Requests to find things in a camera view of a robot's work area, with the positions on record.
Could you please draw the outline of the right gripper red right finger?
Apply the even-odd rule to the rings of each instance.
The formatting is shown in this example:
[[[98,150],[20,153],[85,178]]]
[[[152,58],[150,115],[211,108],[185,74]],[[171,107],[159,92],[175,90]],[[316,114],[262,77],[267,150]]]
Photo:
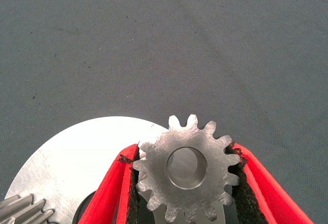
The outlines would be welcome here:
[[[313,223],[250,150],[232,142],[227,152],[240,156],[230,167],[240,178],[232,188],[239,223]]]

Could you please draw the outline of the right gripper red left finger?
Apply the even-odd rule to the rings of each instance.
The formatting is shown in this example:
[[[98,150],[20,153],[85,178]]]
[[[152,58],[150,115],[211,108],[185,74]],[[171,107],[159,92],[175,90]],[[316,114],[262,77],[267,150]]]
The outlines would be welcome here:
[[[113,161],[79,223],[138,223],[140,198],[138,173],[132,164],[139,160],[139,147],[123,149]]]

